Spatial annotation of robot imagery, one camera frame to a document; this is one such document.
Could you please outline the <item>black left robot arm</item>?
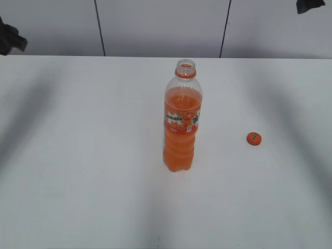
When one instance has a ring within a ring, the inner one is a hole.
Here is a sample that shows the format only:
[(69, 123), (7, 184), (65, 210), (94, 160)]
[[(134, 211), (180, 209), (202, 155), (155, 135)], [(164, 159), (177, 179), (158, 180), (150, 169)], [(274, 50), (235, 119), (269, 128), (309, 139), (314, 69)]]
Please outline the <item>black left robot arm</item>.
[(8, 24), (5, 24), (0, 18), (1, 23), (1, 55), (7, 56), (10, 54), (13, 48), (16, 48), (22, 52), (25, 51), (27, 47), (27, 40), (19, 35), (19, 31)]

